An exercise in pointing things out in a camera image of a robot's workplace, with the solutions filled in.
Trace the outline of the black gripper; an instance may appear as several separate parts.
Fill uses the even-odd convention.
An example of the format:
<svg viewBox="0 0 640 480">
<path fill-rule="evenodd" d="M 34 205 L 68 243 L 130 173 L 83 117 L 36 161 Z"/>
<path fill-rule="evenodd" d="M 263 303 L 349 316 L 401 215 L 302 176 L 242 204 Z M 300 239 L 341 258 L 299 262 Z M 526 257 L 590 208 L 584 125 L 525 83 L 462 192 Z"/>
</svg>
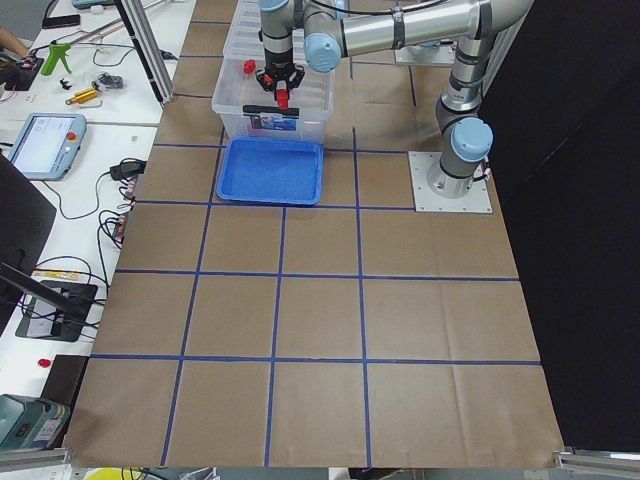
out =
<svg viewBox="0 0 640 480">
<path fill-rule="evenodd" d="M 305 69 L 296 64 L 293 57 L 293 49 L 285 52 L 264 51 L 265 66 L 257 70 L 255 78 L 265 92 L 275 92 L 278 89 L 287 89 L 290 92 L 300 86 Z"/>
</svg>

